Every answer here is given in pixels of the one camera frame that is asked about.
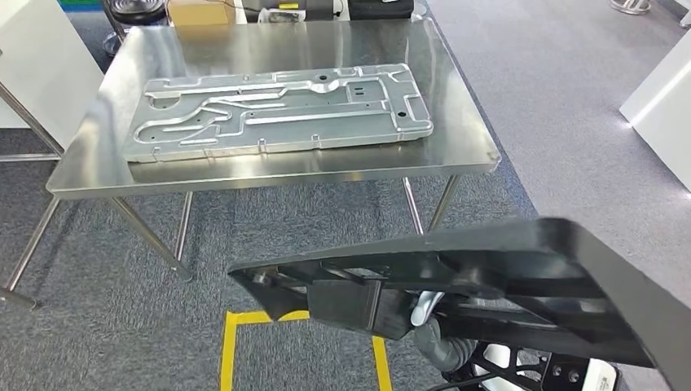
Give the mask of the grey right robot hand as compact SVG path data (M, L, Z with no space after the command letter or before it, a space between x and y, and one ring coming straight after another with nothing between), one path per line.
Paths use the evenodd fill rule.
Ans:
M414 327L416 347L430 363L442 372L454 371L459 366L459 356L452 343L442 337L433 309L443 298L443 292L423 291L410 317Z

